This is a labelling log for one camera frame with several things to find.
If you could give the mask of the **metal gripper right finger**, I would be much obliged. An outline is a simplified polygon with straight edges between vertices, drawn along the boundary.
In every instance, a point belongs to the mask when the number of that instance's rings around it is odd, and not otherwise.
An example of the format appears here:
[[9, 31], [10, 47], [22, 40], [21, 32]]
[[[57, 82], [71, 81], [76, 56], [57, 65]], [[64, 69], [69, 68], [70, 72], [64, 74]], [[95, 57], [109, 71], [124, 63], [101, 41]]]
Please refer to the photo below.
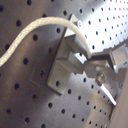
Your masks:
[[128, 42], [123, 41], [113, 48], [104, 49], [102, 52], [93, 53], [86, 61], [88, 65], [99, 65], [106, 61], [108, 66], [115, 69], [117, 66], [128, 61]]

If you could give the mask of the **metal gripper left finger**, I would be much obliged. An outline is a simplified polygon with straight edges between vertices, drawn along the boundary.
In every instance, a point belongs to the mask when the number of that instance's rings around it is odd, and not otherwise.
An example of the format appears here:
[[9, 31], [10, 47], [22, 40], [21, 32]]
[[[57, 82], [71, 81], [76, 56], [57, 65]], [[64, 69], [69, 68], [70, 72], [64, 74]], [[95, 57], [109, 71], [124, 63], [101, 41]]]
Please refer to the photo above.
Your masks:
[[116, 106], [114, 96], [119, 96], [123, 87], [127, 65], [110, 68], [106, 65], [86, 63], [84, 71], [88, 78], [94, 78], [97, 86], [106, 94], [111, 103]]

